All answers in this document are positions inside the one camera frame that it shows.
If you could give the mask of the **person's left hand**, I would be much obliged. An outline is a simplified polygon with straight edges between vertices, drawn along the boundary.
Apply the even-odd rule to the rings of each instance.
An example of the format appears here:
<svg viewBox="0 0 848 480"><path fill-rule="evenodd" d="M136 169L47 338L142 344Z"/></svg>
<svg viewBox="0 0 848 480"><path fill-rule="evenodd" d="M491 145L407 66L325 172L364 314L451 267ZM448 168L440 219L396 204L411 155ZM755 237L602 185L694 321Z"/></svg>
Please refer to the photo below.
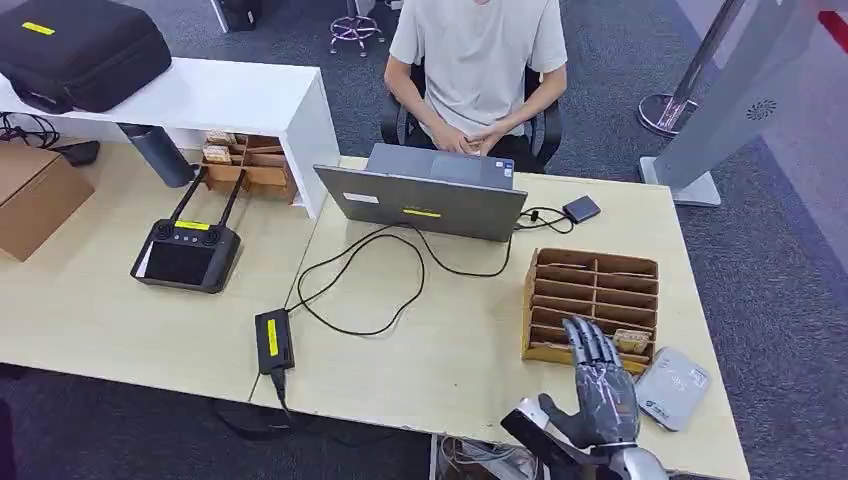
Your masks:
<svg viewBox="0 0 848 480"><path fill-rule="evenodd" d="M496 124L478 134L467 137L466 142L472 153L487 156L509 131L510 129L508 127Z"/></svg>

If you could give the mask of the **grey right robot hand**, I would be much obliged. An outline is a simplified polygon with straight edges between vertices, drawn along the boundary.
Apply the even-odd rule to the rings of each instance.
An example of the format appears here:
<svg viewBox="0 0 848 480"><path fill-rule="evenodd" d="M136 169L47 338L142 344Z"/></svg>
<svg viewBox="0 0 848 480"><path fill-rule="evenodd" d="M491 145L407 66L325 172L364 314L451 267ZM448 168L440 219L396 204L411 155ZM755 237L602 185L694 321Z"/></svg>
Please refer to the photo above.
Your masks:
<svg viewBox="0 0 848 480"><path fill-rule="evenodd" d="M578 449L634 444L640 431L635 384L615 345L581 316L565 318L563 326L572 348L578 411L564 412L546 393L537 396L541 410Z"/></svg>

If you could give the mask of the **person's right hand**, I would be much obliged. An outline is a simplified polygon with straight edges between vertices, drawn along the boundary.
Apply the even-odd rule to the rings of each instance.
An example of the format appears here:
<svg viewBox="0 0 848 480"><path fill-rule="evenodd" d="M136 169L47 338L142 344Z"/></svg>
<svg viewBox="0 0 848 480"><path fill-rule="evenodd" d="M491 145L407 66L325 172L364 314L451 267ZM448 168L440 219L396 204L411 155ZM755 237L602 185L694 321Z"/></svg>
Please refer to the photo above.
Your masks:
<svg viewBox="0 0 848 480"><path fill-rule="evenodd" d="M438 150L461 154L475 152L475 147L468 142L465 134L444 121L434 123L429 129L431 139Z"/></svg>

